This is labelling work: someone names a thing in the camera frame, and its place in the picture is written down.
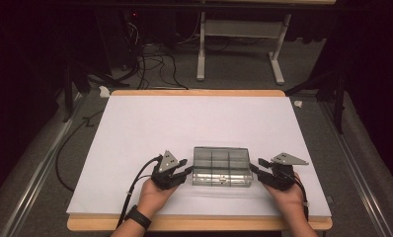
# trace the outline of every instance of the watch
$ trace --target watch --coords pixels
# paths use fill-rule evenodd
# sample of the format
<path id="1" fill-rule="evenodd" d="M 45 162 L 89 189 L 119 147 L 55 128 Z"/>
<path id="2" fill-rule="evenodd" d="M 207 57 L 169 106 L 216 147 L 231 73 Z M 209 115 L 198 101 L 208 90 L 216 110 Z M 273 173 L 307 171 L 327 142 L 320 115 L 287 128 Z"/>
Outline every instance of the watch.
<path id="1" fill-rule="evenodd" d="M 149 220 L 145 215 L 141 214 L 137 210 L 137 205 L 134 205 L 131 210 L 128 212 L 128 214 L 125 216 L 124 220 L 132 219 L 138 224 L 140 224 L 144 229 L 148 229 L 148 227 L 151 224 L 151 220 Z"/>

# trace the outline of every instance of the gray carpet floor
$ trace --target gray carpet floor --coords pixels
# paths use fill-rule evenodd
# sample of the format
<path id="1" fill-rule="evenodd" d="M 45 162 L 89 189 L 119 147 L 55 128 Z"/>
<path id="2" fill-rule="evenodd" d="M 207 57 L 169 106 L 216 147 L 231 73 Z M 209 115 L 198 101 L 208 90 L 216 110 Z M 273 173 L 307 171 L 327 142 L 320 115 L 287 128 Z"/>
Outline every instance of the gray carpet floor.
<path id="1" fill-rule="evenodd" d="M 176 61 L 176 78 L 189 88 L 202 89 L 281 89 L 286 90 L 308 78 L 315 60 L 323 45 L 322 42 L 303 44 L 301 41 L 286 42 L 279 56 L 279 64 L 285 79 L 285 85 L 278 86 L 274 82 L 267 52 L 273 50 L 271 40 L 234 39 L 228 42 L 208 41 L 210 50 L 206 53 L 205 81 L 198 82 L 197 49 L 187 43 L 176 50 L 169 50 L 158 46 L 146 49 L 148 57 L 146 68 L 158 66 L 160 62 L 151 58 L 150 54 L 169 53 Z M 172 75 L 174 65 L 171 58 L 163 58 L 165 66 L 147 70 L 145 78 L 149 88 L 171 87 L 174 83 Z M 131 89 L 139 85 L 140 79 L 134 77 L 126 82 Z M 313 164 L 317 171 L 329 207 L 333 214 L 334 226 L 327 231 L 327 236 L 383 236 L 375 228 L 375 223 L 368 214 L 364 199 L 358 191 L 354 177 L 347 163 L 346 154 L 340 145 L 340 137 L 333 132 L 333 126 L 325 116 L 323 108 L 330 104 L 317 103 L 314 91 L 303 91 L 291 97 L 291 100 L 303 101 L 302 108 L 294 107 L 305 142 L 309 149 Z M 86 117 L 105 108 L 108 99 L 99 97 L 98 85 L 93 84 L 89 95 L 79 100 L 79 111 L 67 134 L 74 131 Z M 9 218 L 18 205 L 31 177 L 38 165 L 46 156 L 55 137 L 62 130 L 64 124 L 63 107 L 54 118 L 39 133 L 28 147 L 24 156 L 11 173 L 0 191 L 0 234 L 5 229 Z M 99 125 L 101 115 L 91 119 L 93 126 L 82 126 L 66 143 L 59 156 L 59 170 L 61 178 L 70 187 L 75 187 L 85 162 L 89 147 Z M 378 152 L 366 133 L 366 129 L 358 119 L 354 106 L 347 95 L 343 114 L 345 139 L 360 167 L 361 174 L 366 179 L 381 211 L 392 231 L 393 236 L 393 179 L 383 165 Z M 72 193 L 64 189 L 58 182 L 54 168 L 40 189 L 31 210 L 23 221 L 18 236 L 108 236 L 110 232 L 71 232 L 66 223 L 68 214 L 65 213 L 72 197 Z M 147 233 L 146 236 L 268 236 L 265 232 L 222 232 L 222 233 Z"/>

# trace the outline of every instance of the desk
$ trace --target desk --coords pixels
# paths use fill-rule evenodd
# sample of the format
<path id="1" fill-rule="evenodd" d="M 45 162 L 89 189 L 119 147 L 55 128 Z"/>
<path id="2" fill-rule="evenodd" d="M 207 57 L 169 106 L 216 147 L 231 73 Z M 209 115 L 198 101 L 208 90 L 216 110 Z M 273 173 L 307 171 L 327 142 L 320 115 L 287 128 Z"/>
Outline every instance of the desk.
<path id="1" fill-rule="evenodd" d="M 315 4 L 330 5 L 336 0 L 222 0 L 221 2 L 245 2 L 245 3 L 279 3 L 279 4 Z M 286 14 L 282 22 L 248 22 L 248 21 L 224 21 L 206 20 L 205 13 L 200 13 L 199 52 L 197 60 L 196 79 L 205 79 L 205 36 L 244 37 L 244 38 L 269 38 L 276 39 L 275 50 L 269 52 L 269 59 L 273 68 L 275 81 L 283 85 L 284 80 L 277 58 L 289 26 L 290 14 Z"/>
<path id="2" fill-rule="evenodd" d="M 142 101 L 147 101 L 147 100 L 152 100 L 154 104 L 157 104 L 160 102 L 160 100 L 163 100 L 164 98 L 167 98 L 166 102 L 172 103 L 177 103 L 177 106 L 179 106 L 182 103 L 187 103 L 186 106 L 189 108 L 187 113 L 189 113 L 190 118 L 194 118 L 196 114 L 193 114 L 195 111 L 191 109 L 198 109 L 200 108 L 200 100 L 209 100 L 212 101 L 212 104 L 219 103 L 222 100 L 234 100 L 233 102 L 238 102 L 238 101 L 245 101 L 245 99 L 248 99 L 250 97 L 253 97 L 255 100 L 259 100 L 259 98 L 270 98 L 269 100 L 273 100 L 273 98 L 276 98 L 276 101 L 280 101 L 281 103 L 284 102 L 286 104 L 286 110 L 290 110 L 292 112 L 292 116 L 289 118 L 289 123 L 292 124 L 292 127 L 295 127 L 295 133 L 289 135 L 288 138 L 286 138 L 283 142 L 279 142 L 278 146 L 271 144 L 271 145 L 265 145 L 268 147 L 266 150 L 262 149 L 262 153 L 264 152 L 272 152 L 271 154 L 276 154 L 276 150 L 281 151 L 282 147 L 281 145 L 286 147 L 285 151 L 289 152 L 295 152 L 300 154 L 303 158 L 306 160 L 309 160 L 310 157 L 308 155 L 308 151 L 306 150 L 305 143 L 302 139 L 302 135 L 300 133 L 298 124 L 295 119 L 295 115 L 293 114 L 293 110 L 290 104 L 288 104 L 287 98 L 283 97 L 284 94 L 282 91 L 116 91 L 113 92 L 112 97 L 110 98 L 110 101 L 107 105 L 106 111 L 103 115 L 100 127 L 98 128 L 98 132 L 95 136 L 94 143 L 92 144 L 91 150 L 89 152 L 87 161 L 85 163 L 84 170 L 82 172 L 81 178 L 79 180 L 78 186 L 76 188 L 75 194 L 73 196 L 73 199 L 70 203 L 69 209 L 67 210 L 70 213 L 70 217 L 67 222 L 67 226 L 70 230 L 74 231 L 80 231 L 80 230 L 114 230 L 117 226 L 117 221 L 118 221 L 118 213 L 120 213 L 120 208 L 123 204 L 123 199 L 125 198 L 125 190 L 127 190 L 127 187 L 129 187 L 130 183 L 129 178 L 125 178 L 125 182 L 122 182 L 121 184 L 116 184 L 121 185 L 122 191 L 119 191 L 119 194 L 114 194 L 113 196 L 106 196 L 105 194 L 107 192 L 108 186 L 111 186 L 116 182 L 117 180 L 111 180 L 106 183 L 106 184 L 101 184 L 100 186 L 97 183 L 100 183 L 102 180 L 106 179 L 107 177 L 111 176 L 113 173 L 119 172 L 117 170 L 119 168 L 118 164 L 114 163 L 120 160 L 120 162 L 125 162 L 125 159 L 120 159 L 119 157 L 124 157 L 125 154 L 127 156 L 132 156 L 132 157 L 137 157 L 137 156 L 144 156 L 147 159 L 147 156 L 149 154 L 153 154 L 154 151 L 151 151 L 152 149 L 156 151 L 160 151 L 160 149 L 163 149 L 168 147 L 166 144 L 169 143 L 169 139 L 171 138 L 170 136 L 173 136 L 175 144 L 178 147 L 172 147 L 170 150 L 177 156 L 178 159 L 183 159 L 183 158 L 188 158 L 190 157 L 190 153 L 192 155 L 193 152 L 193 147 L 184 147 L 183 144 L 181 143 L 184 142 L 180 139 L 177 139 L 178 134 L 174 134 L 172 132 L 169 134 L 169 132 L 164 133 L 164 134 L 169 134 L 170 136 L 166 135 L 160 135 L 159 132 L 156 132 L 154 129 L 157 129 L 159 126 L 152 126 L 150 124 L 150 120 L 148 116 L 144 115 L 143 113 L 146 113 L 147 108 L 139 111 L 135 111 L 139 116 L 137 116 L 141 123 L 148 124 L 149 127 L 145 127 L 141 133 L 147 133 L 147 137 L 145 138 L 145 141 L 148 141 L 147 144 L 143 147 L 136 147 L 140 146 L 139 144 L 135 143 L 134 148 L 137 148 L 138 150 L 136 152 L 132 151 L 131 148 L 125 148 L 128 146 L 128 140 L 140 140 L 141 138 L 138 136 L 133 136 L 130 138 L 127 138 L 126 140 L 119 140 L 116 139 L 116 137 L 111 137 L 110 133 L 117 133 L 120 132 L 120 134 L 124 134 L 123 131 L 128 131 L 128 129 L 125 129 L 123 125 L 117 123 L 117 119 L 120 120 L 125 120 L 128 117 L 134 117 L 132 113 L 127 113 L 125 114 L 123 111 L 125 108 L 129 108 L 128 103 L 121 103 L 118 104 L 117 107 L 114 107 L 114 105 L 117 103 L 118 99 L 117 97 L 123 97 L 122 99 L 127 99 L 128 101 L 136 101 L 139 102 L 140 100 Z M 197 99 L 198 103 L 195 103 L 195 107 L 192 104 L 191 98 Z M 152 122 L 158 121 L 158 120 L 163 120 L 163 118 L 159 118 L 163 114 L 166 114 L 167 116 L 170 116 L 169 113 L 174 114 L 174 109 L 175 107 L 169 107 L 168 108 L 172 109 L 171 111 L 166 110 L 165 108 L 160 108 L 162 114 L 160 111 L 154 111 L 157 110 L 157 107 L 155 108 L 148 108 L 148 110 L 152 110 L 150 115 L 152 119 Z M 115 117 L 111 116 L 111 113 L 114 111 L 114 109 L 119 110 L 118 115 Z M 258 108 L 251 108 L 250 110 L 256 111 Z M 271 108 L 270 113 L 272 115 L 280 115 L 278 112 L 279 109 L 277 108 Z M 248 117 L 243 117 L 243 118 L 255 118 L 256 116 L 250 115 Z M 206 126 L 207 123 L 204 121 L 207 119 L 206 115 L 203 115 L 203 117 L 196 118 L 200 124 L 203 126 Z M 167 124 L 167 121 L 169 119 L 173 118 L 168 118 L 167 120 L 163 120 L 160 125 L 162 125 L 162 128 L 170 129 L 169 125 Z M 185 130 L 185 136 L 184 140 L 189 139 L 191 137 L 192 139 L 197 139 L 194 138 L 194 136 L 197 136 L 195 133 L 189 133 L 187 129 L 192 130 L 192 127 L 186 127 L 183 124 L 177 124 L 178 126 L 182 126 L 181 130 Z M 275 132 L 280 132 L 279 130 L 276 131 L 269 131 L 270 135 L 274 135 Z M 250 135 L 257 137 L 258 134 L 255 134 L 256 132 L 250 131 Z M 217 139 L 217 134 L 212 134 L 214 136 L 213 139 Z M 159 142 L 154 143 L 152 139 L 159 140 Z M 240 141 L 242 140 L 242 137 L 246 137 L 245 139 L 251 139 L 249 136 L 244 136 L 241 133 L 238 134 L 238 137 L 240 137 Z M 291 142 L 292 138 L 291 137 L 298 137 L 295 140 L 296 141 L 294 144 L 288 144 L 286 142 Z M 268 140 L 274 137 L 269 137 L 265 138 L 263 140 Z M 256 148 L 251 148 L 251 143 L 245 143 L 246 140 L 243 139 L 243 142 L 237 142 L 234 143 L 233 139 L 230 138 L 230 141 L 224 141 L 223 143 L 221 142 L 202 142 L 201 139 L 199 140 L 199 144 L 196 145 L 224 145 L 224 144 L 231 144 L 230 146 L 239 146 L 242 145 L 241 147 L 245 146 L 249 148 L 249 151 L 251 154 L 254 154 L 255 156 L 252 157 L 252 162 L 255 162 L 256 157 L 259 157 L 257 154 Z M 142 166 L 141 163 L 144 163 L 146 160 L 142 160 L 138 162 L 138 166 Z M 121 172 L 123 176 L 135 176 L 135 173 L 138 172 L 138 169 L 136 167 L 133 167 L 133 162 L 135 161 L 126 161 L 126 163 L 123 164 L 123 168 L 121 168 Z M 105 166 L 115 166 L 115 170 L 107 170 L 105 171 Z M 318 202 L 322 202 L 325 204 L 324 208 L 315 206 L 313 204 L 310 208 L 310 223 L 313 226 L 314 229 L 316 230 L 326 230 L 331 228 L 332 226 L 332 220 L 331 220 L 331 215 L 330 215 L 330 210 L 326 204 L 326 201 L 324 200 L 324 195 L 321 190 L 320 184 L 318 183 L 317 175 L 315 174 L 313 166 L 308 166 L 308 168 L 300 168 L 300 169 L 295 169 L 302 177 L 305 175 L 305 179 L 308 179 L 308 177 L 311 178 L 311 181 L 313 181 L 312 185 L 309 185 L 309 181 L 305 181 L 306 190 L 307 194 L 310 192 L 312 193 L 317 193 L 317 195 L 312 195 L 310 201 L 315 202 L 317 204 Z M 245 209 L 250 209 L 247 208 L 245 205 L 241 205 L 238 209 L 236 210 L 217 210 L 214 211 L 216 214 L 213 214 L 213 210 L 206 208 L 206 206 L 203 205 L 198 205 L 198 202 L 201 201 L 202 199 L 207 199 L 209 197 L 203 197 L 200 198 L 198 197 L 197 199 L 193 199 L 194 197 L 188 195 L 187 191 L 190 189 L 195 189 L 194 191 L 199 191 L 201 194 L 202 192 L 206 191 L 206 189 L 212 189 L 211 187 L 193 187 L 190 185 L 192 183 L 192 178 L 188 178 L 187 181 L 181 185 L 176 193 L 171 197 L 170 201 L 167 203 L 164 209 L 162 209 L 159 212 L 159 215 L 155 216 L 153 218 L 152 225 L 150 226 L 149 230 L 150 231 L 168 231 L 168 230 L 173 230 L 173 231 L 180 231 L 180 230 L 186 230 L 186 231 L 201 231 L 201 230 L 282 230 L 285 229 L 286 226 L 284 222 L 281 220 L 279 217 L 279 214 L 276 212 L 276 210 L 273 210 L 271 208 L 274 208 L 274 204 L 272 200 L 270 201 L 265 201 L 265 196 L 267 196 L 267 192 L 265 190 L 262 190 L 262 186 L 259 184 L 259 182 L 254 182 L 255 184 L 252 185 L 251 188 L 234 188 L 235 190 L 231 190 L 233 188 L 226 188 L 230 190 L 222 190 L 226 192 L 232 192 L 233 196 L 237 197 L 232 200 L 227 200 L 227 199 L 222 199 L 225 197 L 225 195 L 222 195 L 221 200 L 222 202 L 216 202 L 214 203 L 215 206 L 227 206 L 228 201 L 232 201 L 232 203 L 244 203 L 245 201 L 248 201 L 249 203 L 256 203 L 257 201 L 260 201 L 261 203 L 267 202 L 268 206 L 260 206 L 260 209 L 271 209 L 269 215 L 261 215 L 256 212 L 256 209 L 259 209 L 257 206 L 254 207 L 255 210 L 250 210 L 247 212 Z M 109 192 L 114 192 L 117 193 L 118 190 L 114 190 L 109 188 Z M 218 190 L 210 190 L 210 193 L 213 193 L 212 195 L 215 196 L 216 192 Z M 242 193 L 247 193 L 247 192 L 253 192 L 253 196 L 251 195 L 251 199 L 247 199 L 246 197 L 242 197 Z M 133 197 L 131 198 L 130 204 L 133 204 L 137 201 L 137 198 L 139 196 L 139 190 L 137 189 Z M 194 204 L 198 206 L 198 210 L 195 210 L 192 205 L 187 202 L 189 200 L 194 200 Z M 108 203 L 111 205 L 112 203 L 119 202 L 117 203 L 117 206 L 114 208 L 114 210 L 108 210 L 107 207 L 104 207 L 102 210 L 98 211 L 92 210 L 92 209 L 99 209 L 99 206 L 97 205 L 102 205 L 102 202 Z M 184 209 L 185 213 L 182 214 L 174 214 L 174 213 L 179 213 L 182 210 L 178 209 Z M 240 212 L 247 212 L 243 215 L 238 215 L 236 213 Z"/>

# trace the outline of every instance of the table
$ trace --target table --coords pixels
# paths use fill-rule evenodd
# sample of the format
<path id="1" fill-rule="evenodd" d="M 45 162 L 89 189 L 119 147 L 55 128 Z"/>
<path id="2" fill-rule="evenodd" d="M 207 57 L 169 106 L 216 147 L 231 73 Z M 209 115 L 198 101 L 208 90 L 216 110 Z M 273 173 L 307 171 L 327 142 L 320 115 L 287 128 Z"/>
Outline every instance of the table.
<path id="1" fill-rule="evenodd" d="M 136 98 L 154 97 L 154 98 L 157 98 L 158 96 L 178 98 L 178 99 L 175 99 L 176 101 L 183 101 L 184 97 L 188 97 L 188 98 L 190 98 L 190 97 L 201 97 L 201 98 L 208 97 L 208 98 L 211 98 L 211 100 L 216 100 L 215 98 L 221 99 L 221 98 L 228 98 L 228 97 L 238 97 L 241 100 L 243 100 L 244 98 L 250 98 L 250 97 L 252 97 L 252 98 L 263 98 L 263 97 L 283 98 L 284 93 L 282 91 L 276 91 L 276 90 L 274 90 L 274 91 L 266 91 L 266 90 L 259 90 L 259 91 L 248 91 L 248 90 L 219 90 L 219 91 L 173 90 L 172 91 L 172 90 L 167 90 L 167 91 L 115 91 L 112 94 L 112 97 L 129 97 L 129 98 L 132 98 L 132 97 L 136 97 Z M 107 111 L 106 111 L 103 116 L 103 121 L 101 121 L 100 128 L 101 128 L 102 124 L 108 124 L 109 118 L 110 117 L 108 117 Z M 99 137 L 103 137 L 102 132 L 105 133 L 104 131 L 98 129 L 97 135 L 95 136 L 94 144 L 92 144 L 91 151 L 88 155 L 88 159 L 85 164 L 84 172 L 85 172 L 85 169 L 91 169 L 89 166 L 90 156 L 92 156 L 92 157 L 94 156 L 94 152 L 96 152 L 96 149 L 98 146 L 97 144 L 95 144 L 95 141 L 99 140 L 100 139 Z M 108 157 L 106 157 L 108 163 L 112 162 L 111 153 L 112 152 L 110 151 L 108 154 Z M 314 169 L 313 169 L 313 173 L 315 176 L 314 179 L 317 179 Z M 81 187 L 82 185 L 85 185 L 84 182 L 82 183 L 82 177 L 84 177 L 84 175 L 85 174 L 83 174 L 83 172 L 82 172 L 82 176 L 80 178 L 78 187 L 76 188 L 76 192 L 78 191 L 79 187 Z M 322 192 L 320 184 L 316 183 L 316 185 L 319 188 L 318 190 L 320 190 L 320 192 Z M 180 188 L 181 187 L 185 188 L 185 187 L 191 187 L 191 186 L 182 185 L 182 186 L 180 186 Z M 176 196 L 171 197 L 170 202 L 171 201 L 180 201 L 182 198 L 187 198 L 187 197 L 181 196 L 180 193 L 178 193 L 179 191 L 180 191 L 180 189 L 178 189 L 176 191 Z M 76 192 L 73 197 L 74 200 L 72 200 L 72 202 L 76 201 L 75 199 L 78 198 L 78 197 L 76 197 Z M 139 191 L 136 191 L 134 193 L 134 195 L 135 196 L 139 195 Z M 165 206 L 165 208 L 161 212 L 163 212 L 166 208 L 169 209 L 172 207 L 171 205 L 168 206 L 170 202 L 168 202 L 167 206 Z M 114 230 L 117 226 L 117 222 L 118 222 L 118 214 L 113 214 L 113 213 L 111 213 L 111 214 L 71 213 L 70 217 L 68 219 L 68 222 L 67 222 L 67 226 L 70 230 L 73 230 L 73 231 Z M 330 229 L 332 226 L 332 219 L 330 216 L 330 211 L 327 216 L 310 216 L 310 224 L 316 230 Z M 233 215 L 233 214 L 229 214 L 226 216 L 225 215 L 218 215 L 218 214 L 216 214 L 216 215 L 201 215 L 201 214 L 174 215 L 174 214 L 161 213 L 160 215 L 157 215 L 153 218 L 153 222 L 149 228 L 149 231 L 168 231 L 168 230 L 170 230 L 170 231 L 181 231 L 181 230 L 183 230 L 183 231 L 271 230 L 272 231 L 272 230 L 282 230 L 285 228 L 286 228 L 285 223 L 282 221 L 282 219 L 279 216 Z"/>
<path id="2" fill-rule="evenodd" d="M 222 0 L 221 2 L 331 5 L 335 4 L 336 0 Z M 269 52 L 269 59 L 273 68 L 275 81 L 278 85 L 283 85 L 284 80 L 277 58 L 285 38 L 290 19 L 291 14 L 285 14 L 282 22 L 206 20 L 205 13 L 201 12 L 196 79 L 198 81 L 203 81 L 205 79 L 205 36 L 269 38 L 276 39 L 275 50 Z"/>

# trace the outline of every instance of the left hand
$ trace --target left hand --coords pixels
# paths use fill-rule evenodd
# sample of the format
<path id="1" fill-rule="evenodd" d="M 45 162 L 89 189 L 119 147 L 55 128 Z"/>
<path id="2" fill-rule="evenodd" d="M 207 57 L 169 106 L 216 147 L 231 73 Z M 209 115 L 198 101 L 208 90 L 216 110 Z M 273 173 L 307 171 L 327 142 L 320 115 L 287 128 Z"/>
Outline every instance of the left hand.
<path id="1" fill-rule="evenodd" d="M 169 190 L 161 190 L 151 179 L 146 180 L 141 188 L 137 210 L 147 218 L 152 218 L 166 204 L 169 197 L 177 188 L 178 186 Z"/>

